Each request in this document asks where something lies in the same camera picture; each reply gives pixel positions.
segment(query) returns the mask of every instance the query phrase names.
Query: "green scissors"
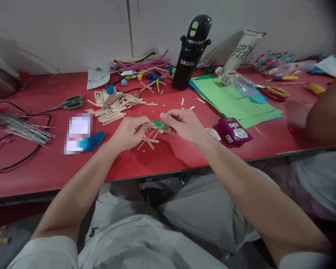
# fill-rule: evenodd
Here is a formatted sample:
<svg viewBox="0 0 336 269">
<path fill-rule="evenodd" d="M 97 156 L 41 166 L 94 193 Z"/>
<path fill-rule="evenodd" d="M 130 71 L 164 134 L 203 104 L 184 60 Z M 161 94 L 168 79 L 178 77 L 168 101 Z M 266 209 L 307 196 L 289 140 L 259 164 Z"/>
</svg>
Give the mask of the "green scissors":
<svg viewBox="0 0 336 269">
<path fill-rule="evenodd" d="M 83 107 L 83 97 L 81 95 L 75 95 L 75 96 L 72 96 L 66 99 L 65 102 L 63 102 L 63 104 L 55 106 L 54 108 L 45 110 L 43 112 L 48 112 L 51 110 L 56 110 L 56 109 L 61 109 L 61 108 L 64 108 L 67 110 L 74 110 L 74 109 L 78 109 L 81 107 Z"/>
</svg>

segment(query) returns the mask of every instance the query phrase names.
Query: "hand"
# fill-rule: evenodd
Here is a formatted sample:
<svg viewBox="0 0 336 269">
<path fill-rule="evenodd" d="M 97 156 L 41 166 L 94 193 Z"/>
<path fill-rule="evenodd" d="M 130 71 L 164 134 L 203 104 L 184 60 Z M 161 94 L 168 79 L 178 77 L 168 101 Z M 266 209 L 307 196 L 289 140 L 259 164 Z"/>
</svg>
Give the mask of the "hand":
<svg viewBox="0 0 336 269">
<path fill-rule="evenodd" d="M 171 109 L 166 114 L 161 113 L 161 119 L 169 131 L 177 132 L 194 146 L 199 147 L 212 139 L 192 110 Z"/>
<path fill-rule="evenodd" d="M 125 117 L 111 139 L 107 142 L 117 153 L 133 148 L 142 141 L 143 135 L 154 124 L 146 117 Z"/>
</svg>

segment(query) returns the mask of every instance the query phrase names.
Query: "white shirt sleeve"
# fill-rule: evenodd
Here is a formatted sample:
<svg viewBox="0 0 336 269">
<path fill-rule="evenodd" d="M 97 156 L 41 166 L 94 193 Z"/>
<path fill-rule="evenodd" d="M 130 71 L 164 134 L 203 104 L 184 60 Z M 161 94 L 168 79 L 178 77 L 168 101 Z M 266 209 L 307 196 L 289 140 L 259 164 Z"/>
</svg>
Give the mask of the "white shirt sleeve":
<svg viewBox="0 0 336 269">
<path fill-rule="evenodd" d="M 66 236 L 41 237 L 29 241 L 7 269 L 78 269 L 75 242 Z"/>
</svg>

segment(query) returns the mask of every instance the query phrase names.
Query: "scissors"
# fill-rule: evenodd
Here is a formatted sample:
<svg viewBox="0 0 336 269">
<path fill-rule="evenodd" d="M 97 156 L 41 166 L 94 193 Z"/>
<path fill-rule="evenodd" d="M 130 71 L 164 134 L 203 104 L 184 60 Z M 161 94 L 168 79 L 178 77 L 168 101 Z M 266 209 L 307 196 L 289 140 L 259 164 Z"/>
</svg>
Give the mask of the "scissors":
<svg viewBox="0 0 336 269">
<path fill-rule="evenodd" d="M 261 93 L 264 94 L 267 98 L 276 102 L 285 102 L 286 99 L 290 96 L 287 91 L 277 87 L 257 85 L 257 88 L 261 90 Z"/>
<path fill-rule="evenodd" d="M 74 109 L 78 109 L 78 108 L 81 108 L 83 107 L 83 97 L 81 95 L 75 95 L 75 96 L 72 96 L 68 99 L 66 99 L 63 104 L 61 105 L 58 105 L 58 106 L 55 106 L 51 109 L 48 109 L 48 110 L 45 110 L 43 112 L 48 112 L 48 111 L 51 111 L 51 110 L 56 110 L 56 109 L 61 109 L 61 108 L 64 108 L 64 109 L 67 109 L 67 110 L 74 110 Z"/>
</svg>

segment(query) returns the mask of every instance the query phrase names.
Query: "white wall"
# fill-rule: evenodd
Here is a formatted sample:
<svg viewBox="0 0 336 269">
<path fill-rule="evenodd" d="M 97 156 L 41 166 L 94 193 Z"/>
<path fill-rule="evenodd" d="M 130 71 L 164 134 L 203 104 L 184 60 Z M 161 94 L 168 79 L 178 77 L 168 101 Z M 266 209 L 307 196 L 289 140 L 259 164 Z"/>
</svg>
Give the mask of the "white wall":
<svg viewBox="0 0 336 269">
<path fill-rule="evenodd" d="M 328 0 L 129 0 L 133 55 L 163 53 L 176 64 L 192 19 L 212 17 L 209 38 L 224 64 L 251 28 L 267 32 L 254 56 L 292 51 L 300 59 L 336 52 L 334 14 Z M 70 73 L 107 68 L 113 57 L 131 57 L 127 0 L 0 0 L 0 67 L 14 73 Z"/>
<path fill-rule="evenodd" d="M 126 0 L 0 0 L 0 67 L 10 73 L 83 72 L 126 56 Z"/>
<path fill-rule="evenodd" d="M 165 52 L 177 63 L 181 41 L 193 18 L 212 18 L 206 54 L 218 47 L 216 64 L 225 64 L 244 28 L 267 32 L 253 51 L 336 53 L 336 23 L 324 0 L 130 0 L 133 54 Z"/>
</svg>

